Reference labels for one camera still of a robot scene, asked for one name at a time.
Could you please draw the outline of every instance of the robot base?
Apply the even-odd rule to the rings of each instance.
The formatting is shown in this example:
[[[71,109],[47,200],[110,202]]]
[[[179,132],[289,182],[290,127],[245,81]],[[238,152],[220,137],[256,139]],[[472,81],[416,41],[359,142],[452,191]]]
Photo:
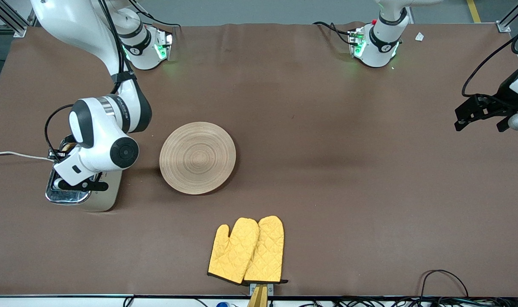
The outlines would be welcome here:
[[[356,29],[356,31],[349,33],[348,39],[352,43],[357,43],[357,46],[350,45],[350,53],[353,58],[358,58],[366,66],[378,68],[385,66],[389,63],[391,58],[395,56],[399,43],[395,45],[388,52],[380,52],[370,41],[370,29],[373,27],[371,23],[365,25],[362,28]]]
[[[75,142],[73,136],[67,136],[60,144],[59,150],[62,150],[62,148],[72,142]],[[59,177],[54,169],[50,171],[49,182],[45,192],[49,202],[62,206],[76,206],[89,212],[103,212],[111,209],[115,204],[122,171],[113,171],[101,175],[100,181],[106,182],[109,185],[106,191],[60,190],[54,188],[54,181]]]

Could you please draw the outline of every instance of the yellow oven mitt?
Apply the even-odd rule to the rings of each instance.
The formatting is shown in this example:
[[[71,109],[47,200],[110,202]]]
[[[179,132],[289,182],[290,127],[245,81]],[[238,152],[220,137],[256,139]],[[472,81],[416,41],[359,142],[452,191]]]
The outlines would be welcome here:
[[[277,216],[259,221],[259,240],[244,276],[246,283],[281,283],[284,225]]]
[[[240,217],[230,235],[228,225],[219,226],[208,275],[241,284],[258,238],[259,225],[251,218]]]

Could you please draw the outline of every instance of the metal frame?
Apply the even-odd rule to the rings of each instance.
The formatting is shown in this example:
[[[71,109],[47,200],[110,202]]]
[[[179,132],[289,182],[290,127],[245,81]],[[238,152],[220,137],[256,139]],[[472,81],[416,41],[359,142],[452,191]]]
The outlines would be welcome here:
[[[28,19],[32,17],[31,21],[35,19],[35,14],[30,14]],[[26,28],[31,26],[31,22],[20,16],[5,0],[0,0],[0,19],[5,23],[5,27],[1,26],[0,29],[6,31],[11,29],[14,31],[14,37],[24,37],[26,35]]]
[[[516,4],[516,6],[512,10],[510,10],[510,12],[505,17],[503,17],[502,20],[496,20],[496,25],[499,33],[510,32],[511,28],[509,25],[512,23],[513,20],[516,19],[516,17],[518,17],[518,4]]]

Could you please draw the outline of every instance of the brown table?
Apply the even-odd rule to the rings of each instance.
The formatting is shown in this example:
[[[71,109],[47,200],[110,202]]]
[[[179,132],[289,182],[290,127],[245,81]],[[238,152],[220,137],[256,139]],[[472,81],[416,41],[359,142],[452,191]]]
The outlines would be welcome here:
[[[317,26],[185,27],[171,62],[136,71],[153,119],[132,135],[140,158],[113,210],[50,204],[49,163],[0,157],[0,294],[246,292],[206,276],[215,230],[276,214],[290,281],[277,294],[416,295],[423,272],[443,268],[471,295],[518,296],[518,132],[452,125],[461,85],[508,36],[411,25],[403,39],[372,69]],[[504,50],[469,91],[493,93],[517,67]],[[0,151],[44,156],[46,117],[110,89],[97,58],[28,29],[0,78]],[[175,192],[158,168],[167,136],[193,121],[225,128],[239,154],[206,196]],[[443,276],[426,293],[462,294]]]

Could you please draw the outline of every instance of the white cable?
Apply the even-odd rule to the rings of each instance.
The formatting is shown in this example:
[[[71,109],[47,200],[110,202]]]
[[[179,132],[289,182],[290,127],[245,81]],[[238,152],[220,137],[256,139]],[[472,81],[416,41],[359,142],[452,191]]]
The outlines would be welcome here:
[[[16,156],[25,157],[25,158],[40,159],[40,160],[45,160],[48,162],[53,162],[51,159],[48,159],[45,157],[29,156],[29,155],[24,155],[23,153],[18,153],[18,152],[13,152],[13,151],[0,151],[0,156],[7,156],[7,155],[16,155]]]

